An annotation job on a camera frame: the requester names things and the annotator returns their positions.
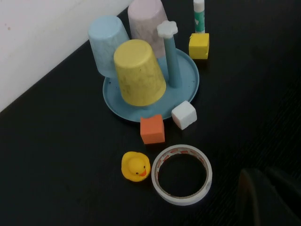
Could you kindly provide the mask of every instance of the white wall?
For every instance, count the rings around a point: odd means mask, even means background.
[[[0,112],[132,0],[0,0]]]

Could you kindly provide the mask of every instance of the white cube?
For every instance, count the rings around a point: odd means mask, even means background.
[[[198,119],[196,109],[188,101],[184,101],[179,106],[175,107],[171,111],[171,115],[174,122],[182,130]]]

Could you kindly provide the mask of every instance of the duck beak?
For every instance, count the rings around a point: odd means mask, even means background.
[[[144,177],[146,175],[146,169],[144,170],[143,173],[139,174],[141,177]]]

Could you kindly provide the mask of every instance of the blue plate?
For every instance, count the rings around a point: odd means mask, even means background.
[[[107,106],[116,115],[129,121],[140,122],[140,118],[150,118],[161,114],[163,119],[171,117],[171,111],[183,101],[191,101],[198,90],[199,73],[196,64],[184,52],[177,49],[178,62],[182,76],[182,87],[172,88],[168,85],[168,70],[166,58],[158,60],[164,78],[166,91],[160,100],[146,107],[132,106],[126,103],[119,89],[118,80],[105,78],[103,82],[103,97]]]

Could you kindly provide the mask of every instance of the white flower-shaped peg top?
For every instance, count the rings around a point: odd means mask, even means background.
[[[164,21],[157,26],[158,35],[164,39],[171,39],[174,34],[178,33],[177,23],[175,21]]]

